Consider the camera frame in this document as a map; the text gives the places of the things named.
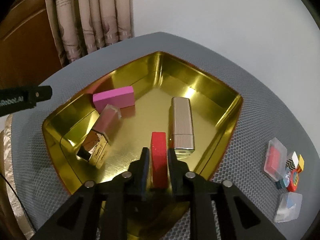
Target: yellow object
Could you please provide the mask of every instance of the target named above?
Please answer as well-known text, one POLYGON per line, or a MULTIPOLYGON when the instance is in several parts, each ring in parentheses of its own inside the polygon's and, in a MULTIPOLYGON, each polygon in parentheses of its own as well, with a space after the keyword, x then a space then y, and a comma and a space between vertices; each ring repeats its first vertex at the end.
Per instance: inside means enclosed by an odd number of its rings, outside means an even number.
POLYGON ((298 160, 299 160, 299 163, 297 167, 297 172, 300 173, 300 172, 303 172, 303 168, 304 168, 304 159, 302 158, 301 154, 299 154, 298 160))
MULTIPOLYGON (((70 193, 85 181, 112 180, 140 158, 150 147, 151 133, 169 134, 172 97, 190 99, 195 151, 177 155, 191 171, 209 179, 219 167, 236 126, 242 97, 214 76, 164 52, 139 58, 106 74, 79 91, 43 122, 42 130, 57 174, 70 193), (98 112, 92 94, 133 86, 135 115, 125 117, 105 156, 101 169, 78 160, 76 152, 93 127, 98 112)), ((188 203, 167 203, 145 214, 132 212, 128 218, 128 239, 158 239, 186 212, 188 203)))

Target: plastic storage box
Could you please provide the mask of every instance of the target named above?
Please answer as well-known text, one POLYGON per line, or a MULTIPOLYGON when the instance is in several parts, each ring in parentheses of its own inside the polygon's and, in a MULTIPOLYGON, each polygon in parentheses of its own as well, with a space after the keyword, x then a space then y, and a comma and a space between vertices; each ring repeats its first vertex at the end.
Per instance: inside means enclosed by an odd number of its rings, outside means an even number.
POLYGON ((276 223, 288 222, 297 219, 300 214, 302 195, 294 192, 284 193, 280 196, 280 204, 275 216, 276 223))
POLYGON ((269 141, 264 173, 274 182, 279 181, 285 175, 286 161, 287 148, 277 138, 273 138, 269 141))

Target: pink eraser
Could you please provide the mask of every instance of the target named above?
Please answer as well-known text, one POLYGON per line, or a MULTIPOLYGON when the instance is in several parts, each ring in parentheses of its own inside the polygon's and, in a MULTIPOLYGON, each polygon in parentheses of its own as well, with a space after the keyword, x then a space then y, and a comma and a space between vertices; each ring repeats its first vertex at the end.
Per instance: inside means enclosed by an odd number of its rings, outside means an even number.
POLYGON ((106 107, 106 105, 113 105, 118 108, 134 106, 133 87, 123 87, 113 90, 104 91, 93 95, 93 104, 99 114, 106 107))

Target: honeycomb mat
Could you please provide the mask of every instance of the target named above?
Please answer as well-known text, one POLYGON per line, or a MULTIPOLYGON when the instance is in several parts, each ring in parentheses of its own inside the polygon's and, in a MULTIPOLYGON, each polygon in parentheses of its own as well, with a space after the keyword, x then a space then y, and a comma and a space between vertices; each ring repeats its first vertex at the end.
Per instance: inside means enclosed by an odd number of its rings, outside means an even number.
MULTIPOLYGON (((212 201, 212 212, 217 233, 217 240, 221 240, 219 221, 215 202, 212 201)), ((190 239, 190 210, 174 225, 174 227, 165 234, 161 240, 189 240, 190 239)))
MULTIPOLYGON (((17 192, 37 228, 57 210, 68 195, 47 154, 42 136, 43 120, 76 92, 99 77, 155 51, 164 51, 218 77, 244 98, 233 138, 213 180, 231 180, 270 220, 281 191, 262 172, 263 156, 270 139, 277 137, 288 151, 301 153, 305 171, 298 192, 303 194, 297 220, 277 223, 287 239, 300 239, 320 208, 320 159, 300 123, 284 103, 247 71, 221 55, 186 39, 153 33, 122 41, 87 55, 48 78, 52 99, 36 108, 13 115, 12 164, 17 192)), ((188 238, 188 215, 177 222, 165 239, 188 238)))

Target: patterned curtain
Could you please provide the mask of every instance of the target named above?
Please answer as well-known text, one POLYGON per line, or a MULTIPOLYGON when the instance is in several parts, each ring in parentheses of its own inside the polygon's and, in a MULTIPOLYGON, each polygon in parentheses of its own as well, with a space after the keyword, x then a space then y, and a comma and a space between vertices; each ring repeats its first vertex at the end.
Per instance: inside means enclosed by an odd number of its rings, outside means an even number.
POLYGON ((131 37, 129 0, 45 0, 62 66, 131 37))

